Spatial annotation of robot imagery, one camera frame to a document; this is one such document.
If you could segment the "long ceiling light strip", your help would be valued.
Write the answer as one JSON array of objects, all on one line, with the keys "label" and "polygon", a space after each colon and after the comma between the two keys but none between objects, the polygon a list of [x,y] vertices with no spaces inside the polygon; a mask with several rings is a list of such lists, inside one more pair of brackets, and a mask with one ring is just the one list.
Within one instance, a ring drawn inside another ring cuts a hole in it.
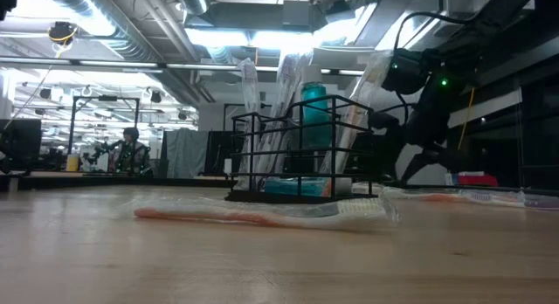
[{"label": "long ceiling light strip", "polygon": [[158,62],[133,62],[133,61],[112,61],[112,60],[93,60],[93,59],[51,59],[51,58],[32,58],[32,57],[12,57],[0,56],[0,66],[59,66],[61,69],[82,69],[94,71],[108,69],[123,71],[125,73],[140,72],[153,73],[163,70],[196,70],[211,72],[239,72],[240,68],[235,65],[214,65],[214,64],[191,64],[191,63],[158,63]]}]

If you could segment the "black metal station frame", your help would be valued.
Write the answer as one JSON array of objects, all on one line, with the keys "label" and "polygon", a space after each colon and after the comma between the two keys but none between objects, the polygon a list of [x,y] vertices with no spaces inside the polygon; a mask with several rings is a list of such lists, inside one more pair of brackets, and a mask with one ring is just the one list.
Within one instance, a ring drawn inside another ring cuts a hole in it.
[{"label": "black metal station frame", "polygon": [[[240,104],[240,103],[224,103],[224,108],[223,108],[223,117],[224,117],[223,120],[224,121],[227,121],[228,119],[230,119],[232,117],[233,112],[231,112],[231,113],[227,112],[230,107],[234,107],[234,108],[242,107],[242,108],[246,109],[245,105]],[[265,108],[265,107],[268,107],[268,105],[265,104],[265,103],[260,103],[260,108]]]},{"label": "black metal station frame", "polygon": [[97,96],[84,96],[84,95],[80,95],[80,96],[74,96],[72,98],[72,110],[71,110],[71,120],[70,120],[70,133],[69,133],[69,139],[68,139],[68,145],[67,145],[67,155],[71,155],[72,154],[72,147],[73,147],[73,137],[74,137],[74,129],[75,129],[75,121],[76,121],[76,113],[78,113],[78,111],[80,110],[80,108],[78,107],[78,102],[80,100],[84,100],[84,106],[89,103],[91,100],[98,100],[98,101],[124,101],[126,104],[128,104],[130,101],[133,101],[135,103],[135,108],[133,108],[133,112],[135,113],[135,121],[134,121],[134,127],[137,128],[138,126],[138,122],[139,122],[139,116],[140,116],[140,103],[141,103],[141,99],[140,98],[130,98],[130,97],[122,97],[122,96],[114,96],[114,95],[97,95]]}]

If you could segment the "silver round air duct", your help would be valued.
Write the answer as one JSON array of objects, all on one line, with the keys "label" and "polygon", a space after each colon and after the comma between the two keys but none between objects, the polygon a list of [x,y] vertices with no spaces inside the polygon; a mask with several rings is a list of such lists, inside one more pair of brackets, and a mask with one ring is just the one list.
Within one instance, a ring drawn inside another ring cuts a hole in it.
[{"label": "silver round air duct", "polygon": [[184,9],[192,15],[204,14],[210,8],[210,0],[179,0]]}]

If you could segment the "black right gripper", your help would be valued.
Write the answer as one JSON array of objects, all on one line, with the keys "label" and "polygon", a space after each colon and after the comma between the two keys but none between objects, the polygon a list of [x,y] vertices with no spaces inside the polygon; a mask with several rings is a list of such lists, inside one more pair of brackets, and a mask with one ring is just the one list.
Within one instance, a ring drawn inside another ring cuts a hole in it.
[{"label": "black right gripper", "polygon": [[[419,101],[408,120],[408,143],[422,148],[441,145],[447,136],[448,121],[453,105],[463,91],[463,81],[449,73],[434,73],[425,84]],[[431,152],[435,163],[450,171],[466,167],[465,156],[457,150],[439,149]],[[415,154],[399,182],[407,182],[423,167],[431,163],[431,157],[422,151]]]}]

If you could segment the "black partition panel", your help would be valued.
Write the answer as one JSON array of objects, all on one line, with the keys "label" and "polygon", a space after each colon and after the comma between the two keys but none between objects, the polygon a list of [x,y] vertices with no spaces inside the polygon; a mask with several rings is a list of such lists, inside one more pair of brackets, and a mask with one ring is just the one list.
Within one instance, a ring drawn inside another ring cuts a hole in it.
[{"label": "black partition panel", "polygon": [[[232,170],[239,171],[242,158],[238,155],[243,148],[244,139],[233,138],[231,131],[212,131],[208,138],[204,174],[222,175],[224,161],[232,160]],[[297,152],[298,138],[290,134],[287,152],[279,156],[283,160],[285,173],[314,173],[321,168],[324,153],[320,151]],[[394,142],[384,135],[359,132],[353,143],[344,168],[345,174],[369,175],[376,180],[397,178],[396,161],[403,144]]]}]

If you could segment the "person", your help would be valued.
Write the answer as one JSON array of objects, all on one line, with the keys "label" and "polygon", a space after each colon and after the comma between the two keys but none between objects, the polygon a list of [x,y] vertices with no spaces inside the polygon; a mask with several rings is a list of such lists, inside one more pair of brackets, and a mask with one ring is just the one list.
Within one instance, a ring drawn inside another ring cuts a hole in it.
[{"label": "person", "polygon": [[114,168],[129,176],[145,176],[148,174],[150,147],[139,141],[137,128],[125,128],[123,140],[114,153]]}]

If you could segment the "red box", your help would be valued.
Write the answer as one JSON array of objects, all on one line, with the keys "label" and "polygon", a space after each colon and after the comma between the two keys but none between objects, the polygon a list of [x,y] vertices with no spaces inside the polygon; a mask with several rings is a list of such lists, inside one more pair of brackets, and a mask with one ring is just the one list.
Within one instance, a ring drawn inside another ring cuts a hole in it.
[{"label": "red box", "polygon": [[487,186],[487,187],[499,186],[497,178],[491,175],[482,175],[482,176],[458,175],[458,185]]}]

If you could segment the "black monitor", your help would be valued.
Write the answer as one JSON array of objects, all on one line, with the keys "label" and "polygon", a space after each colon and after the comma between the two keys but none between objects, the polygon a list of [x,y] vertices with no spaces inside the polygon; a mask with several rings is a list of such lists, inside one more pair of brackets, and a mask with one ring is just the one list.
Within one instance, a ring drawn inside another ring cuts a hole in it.
[{"label": "black monitor", "polygon": [[0,119],[0,168],[30,168],[39,157],[41,139],[39,119]]}]

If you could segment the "grey cloth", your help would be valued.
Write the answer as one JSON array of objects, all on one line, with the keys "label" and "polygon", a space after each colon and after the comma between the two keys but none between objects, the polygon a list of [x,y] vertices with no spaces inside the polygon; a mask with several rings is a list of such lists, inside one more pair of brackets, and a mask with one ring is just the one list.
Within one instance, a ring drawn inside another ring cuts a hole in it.
[{"label": "grey cloth", "polygon": [[207,131],[181,128],[167,131],[167,178],[191,179],[204,171],[209,140]]}]

